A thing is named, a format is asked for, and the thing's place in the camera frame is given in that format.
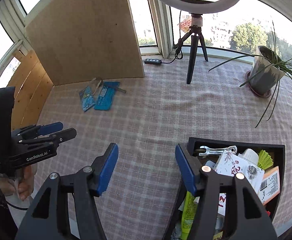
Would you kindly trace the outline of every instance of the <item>wooden wall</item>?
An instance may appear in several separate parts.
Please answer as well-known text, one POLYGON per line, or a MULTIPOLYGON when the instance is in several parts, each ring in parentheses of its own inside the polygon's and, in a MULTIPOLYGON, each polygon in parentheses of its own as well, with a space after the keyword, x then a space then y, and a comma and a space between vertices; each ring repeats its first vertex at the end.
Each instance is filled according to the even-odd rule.
POLYGON ((54 85, 144 77, 127 0, 52 0, 25 30, 54 85))
POLYGON ((11 77, 8 87, 15 88, 15 105, 11 116, 11 129, 36 124, 53 83, 31 50, 25 57, 19 51, 14 55, 21 63, 11 77))

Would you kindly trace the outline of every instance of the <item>spanner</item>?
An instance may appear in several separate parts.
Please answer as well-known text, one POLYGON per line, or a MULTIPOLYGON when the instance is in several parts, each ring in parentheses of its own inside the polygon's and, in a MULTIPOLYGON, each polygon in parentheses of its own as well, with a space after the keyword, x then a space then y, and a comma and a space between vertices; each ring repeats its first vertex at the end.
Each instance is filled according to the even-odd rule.
POLYGON ((221 155, 224 151, 228 151, 235 154, 237 153, 237 147, 230 146, 227 148, 211 149, 207 146, 201 146, 199 149, 196 149, 194 151, 193 156, 205 157, 207 155, 221 155))

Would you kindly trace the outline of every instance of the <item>table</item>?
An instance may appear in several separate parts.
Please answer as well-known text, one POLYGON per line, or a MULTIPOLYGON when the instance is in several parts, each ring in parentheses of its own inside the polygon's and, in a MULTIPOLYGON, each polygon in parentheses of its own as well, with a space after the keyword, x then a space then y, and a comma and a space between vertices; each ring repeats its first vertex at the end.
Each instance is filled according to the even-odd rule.
MULTIPOLYGON (((78 92, 87 82, 53 87, 38 124, 60 121, 78 135, 61 144, 57 156, 39 163, 35 188, 51 172, 66 175, 90 165, 115 142, 117 165, 107 191, 96 198, 105 234, 108 239, 161 239, 181 178, 177 143, 199 137, 284 144, 284 184, 273 225, 287 222, 292 218, 292 82, 281 79, 272 118, 255 128, 269 99, 256 97, 248 86, 239 88, 251 66, 233 62, 208 72, 220 61, 209 60, 197 60, 190 85, 187 59, 145 65, 145 78, 118 80, 127 93, 115 94, 110 111, 83 112, 78 92)), ((75 219, 71 196, 69 208, 75 219)))

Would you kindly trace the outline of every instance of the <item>blue gripper pad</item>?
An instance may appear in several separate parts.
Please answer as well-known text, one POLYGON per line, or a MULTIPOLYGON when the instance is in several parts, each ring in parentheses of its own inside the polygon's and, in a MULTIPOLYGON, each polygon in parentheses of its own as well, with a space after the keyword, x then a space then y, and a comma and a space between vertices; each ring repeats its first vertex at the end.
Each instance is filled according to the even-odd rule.
POLYGON ((197 190, 195 187, 195 175, 179 145, 175 147, 175 158, 181 171, 185 187, 194 196, 197 190))
POLYGON ((55 123, 51 123, 51 124, 44 125, 44 126, 40 127, 38 130, 38 134, 39 135, 47 135, 50 133, 61 131, 63 128, 64 128, 63 123, 55 122, 55 123))
POLYGON ((113 174, 117 159, 118 159, 118 146, 116 143, 111 143, 108 146, 104 155, 99 156, 95 159, 95 161, 97 161, 96 164, 95 164, 95 161, 93 162, 92 168, 94 169, 94 175, 95 176, 99 175, 97 189, 96 189, 96 192, 98 195, 101 195, 104 191, 107 190, 107 186, 113 174))

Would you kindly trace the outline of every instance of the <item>printed label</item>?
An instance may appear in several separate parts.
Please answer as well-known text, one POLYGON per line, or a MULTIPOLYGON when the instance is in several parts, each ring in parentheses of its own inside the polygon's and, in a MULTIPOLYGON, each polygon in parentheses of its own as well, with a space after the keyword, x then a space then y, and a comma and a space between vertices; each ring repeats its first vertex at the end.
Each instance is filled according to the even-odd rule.
POLYGON ((100 97, 104 97, 106 95, 106 92, 107 92, 107 88, 103 88, 101 90, 101 93, 99 94, 100 97))
POLYGON ((41 154, 38 154, 38 155, 34 155, 33 157, 30 157, 30 158, 27 158, 27 161, 32 161, 32 160, 35 160, 39 157, 43 157, 45 155, 48 155, 48 152, 44 152, 44 153, 41 153, 41 154))
POLYGON ((267 187, 267 179, 264 180, 262 183, 261 183, 261 188, 260 188, 260 191, 262 191, 264 188, 267 187))

